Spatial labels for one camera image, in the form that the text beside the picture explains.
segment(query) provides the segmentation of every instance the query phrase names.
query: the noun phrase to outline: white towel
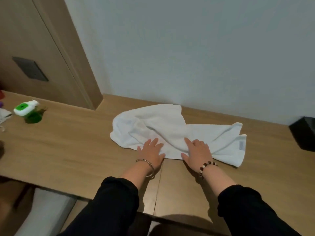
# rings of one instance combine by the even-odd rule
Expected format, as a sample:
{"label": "white towel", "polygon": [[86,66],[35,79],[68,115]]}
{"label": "white towel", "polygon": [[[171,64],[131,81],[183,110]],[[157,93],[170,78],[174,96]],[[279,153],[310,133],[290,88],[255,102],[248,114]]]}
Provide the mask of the white towel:
{"label": "white towel", "polygon": [[188,152],[185,137],[199,139],[209,145],[214,159],[239,167],[246,145],[246,135],[239,135],[241,128],[242,123],[187,125],[180,105],[158,104],[117,115],[110,137],[119,146],[133,150],[150,138],[159,138],[159,143],[164,143],[160,153],[171,159],[182,159],[180,154]]}

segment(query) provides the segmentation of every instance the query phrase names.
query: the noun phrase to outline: silver bangle bracelet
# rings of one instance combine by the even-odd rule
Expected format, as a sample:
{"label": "silver bangle bracelet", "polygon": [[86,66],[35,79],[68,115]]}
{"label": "silver bangle bracelet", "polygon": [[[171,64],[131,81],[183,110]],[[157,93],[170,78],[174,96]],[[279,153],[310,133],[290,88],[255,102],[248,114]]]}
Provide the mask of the silver bangle bracelet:
{"label": "silver bangle bracelet", "polygon": [[146,160],[146,159],[137,159],[136,160],[136,162],[138,162],[138,161],[140,161],[140,160],[142,160],[142,161],[146,161],[150,166],[151,166],[151,168],[152,168],[152,173],[150,174],[150,175],[148,175],[147,177],[151,177],[151,176],[153,176],[154,175],[154,168],[153,168],[153,166],[152,166],[152,163],[151,162],[149,162],[148,160]]}

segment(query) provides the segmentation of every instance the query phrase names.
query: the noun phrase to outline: black sweater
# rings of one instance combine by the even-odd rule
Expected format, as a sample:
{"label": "black sweater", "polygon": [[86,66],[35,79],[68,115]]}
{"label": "black sweater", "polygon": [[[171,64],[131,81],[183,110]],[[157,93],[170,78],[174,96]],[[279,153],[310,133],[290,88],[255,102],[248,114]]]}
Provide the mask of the black sweater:
{"label": "black sweater", "polygon": [[[230,186],[221,192],[218,201],[218,215],[224,218],[232,236],[300,235],[251,188]],[[95,198],[59,236],[126,235],[138,207],[138,190],[134,184],[124,178],[108,177]]]}

